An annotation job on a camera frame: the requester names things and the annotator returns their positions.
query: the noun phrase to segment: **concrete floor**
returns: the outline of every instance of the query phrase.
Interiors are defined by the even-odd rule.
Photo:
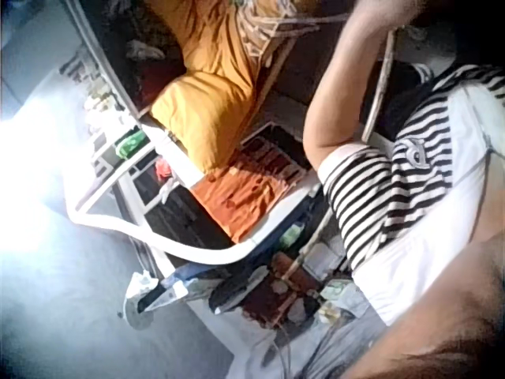
[[[59,165],[85,137],[83,101],[54,73],[2,123],[2,370],[37,379],[225,377],[233,355],[186,304],[159,310],[142,332],[118,317],[140,271],[131,242],[66,217]],[[104,198],[102,211],[118,212]]]

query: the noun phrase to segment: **skin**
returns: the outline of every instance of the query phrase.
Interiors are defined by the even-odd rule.
[[[408,24],[420,5],[414,0],[362,0],[356,5],[305,120],[304,149],[316,170],[337,147],[353,140],[380,47],[388,31]],[[505,163],[491,155],[469,245],[344,378],[462,377],[496,341],[505,303],[504,172]],[[445,348],[454,341],[455,347]],[[458,341],[469,341],[471,348]],[[426,354],[437,357],[430,361],[433,371],[424,370],[430,369]],[[444,367],[449,368],[445,375]],[[407,368],[408,374],[395,374],[398,368]]]
[[[342,378],[481,377],[480,370],[495,364],[484,363],[490,347],[505,337],[504,274],[504,233],[468,245]],[[501,377],[503,365],[495,368]]]

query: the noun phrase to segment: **person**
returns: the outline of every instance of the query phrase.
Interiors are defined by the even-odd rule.
[[[304,128],[353,279],[387,325],[466,246],[505,228],[503,67],[457,64],[436,78],[396,134],[391,158],[354,139],[381,45],[424,6],[357,2]]]
[[[505,234],[471,244],[342,379],[503,377]]]

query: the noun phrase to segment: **logo on shirt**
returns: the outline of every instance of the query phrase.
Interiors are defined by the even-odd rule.
[[[426,161],[426,153],[423,143],[423,140],[419,140],[417,138],[406,138],[400,142],[400,144],[403,144],[407,148],[406,158],[409,163],[415,168],[427,169],[430,168],[430,166]]]

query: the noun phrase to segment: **orange towel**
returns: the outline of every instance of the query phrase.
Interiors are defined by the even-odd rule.
[[[305,173],[277,146],[256,137],[235,152],[228,167],[208,174],[191,191],[238,243]]]

